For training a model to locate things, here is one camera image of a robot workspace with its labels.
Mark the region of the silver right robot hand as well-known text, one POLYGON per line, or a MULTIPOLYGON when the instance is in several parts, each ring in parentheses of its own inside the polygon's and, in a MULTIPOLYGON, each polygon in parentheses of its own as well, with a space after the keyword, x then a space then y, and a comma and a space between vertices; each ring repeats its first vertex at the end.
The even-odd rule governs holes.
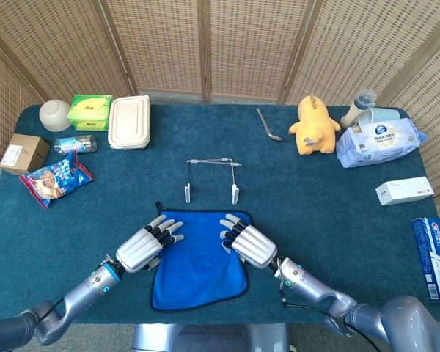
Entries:
POLYGON ((220 237, 231 242, 230 247, 226 249, 234 250, 242 261, 255 268, 264 269, 277 256, 276 244, 252 224, 246 224, 231 213, 227 213, 219 223, 227 228, 221 232, 220 237))

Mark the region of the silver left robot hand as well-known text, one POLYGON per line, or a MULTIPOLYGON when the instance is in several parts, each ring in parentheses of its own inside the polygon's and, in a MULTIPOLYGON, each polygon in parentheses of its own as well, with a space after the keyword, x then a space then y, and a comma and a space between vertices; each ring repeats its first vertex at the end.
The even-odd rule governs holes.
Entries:
POLYGON ((116 251, 116 261, 128 273, 150 270, 159 264, 159 254, 166 247, 184 239, 176 232, 182 221, 167 219, 162 214, 137 231, 116 251))

